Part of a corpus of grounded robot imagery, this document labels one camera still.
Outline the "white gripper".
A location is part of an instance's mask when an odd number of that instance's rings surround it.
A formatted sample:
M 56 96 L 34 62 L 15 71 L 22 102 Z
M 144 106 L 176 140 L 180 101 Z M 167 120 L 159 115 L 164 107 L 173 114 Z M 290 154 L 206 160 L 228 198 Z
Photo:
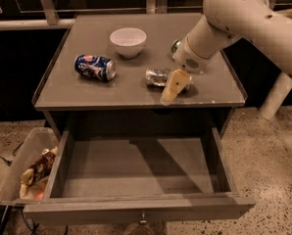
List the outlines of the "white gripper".
M 167 85 L 162 92 L 161 102 L 172 103 L 177 95 L 188 85 L 190 73 L 201 73 L 210 62 L 209 59 L 203 59 L 196 55 L 183 38 L 177 51 L 172 54 L 174 62 L 181 68 L 174 70 L 168 78 Z

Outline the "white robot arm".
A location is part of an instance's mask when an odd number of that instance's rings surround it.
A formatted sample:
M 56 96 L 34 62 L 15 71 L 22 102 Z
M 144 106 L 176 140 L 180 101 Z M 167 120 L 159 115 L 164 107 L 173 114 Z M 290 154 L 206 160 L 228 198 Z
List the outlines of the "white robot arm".
M 203 0 L 201 19 L 171 47 L 177 69 L 169 75 L 161 103 L 171 104 L 192 73 L 202 71 L 215 54 L 240 38 L 281 69 L 260 107 L 263 118 L 273 118 L 292 89 L 292 19 L 272 11 L 268 0 Z

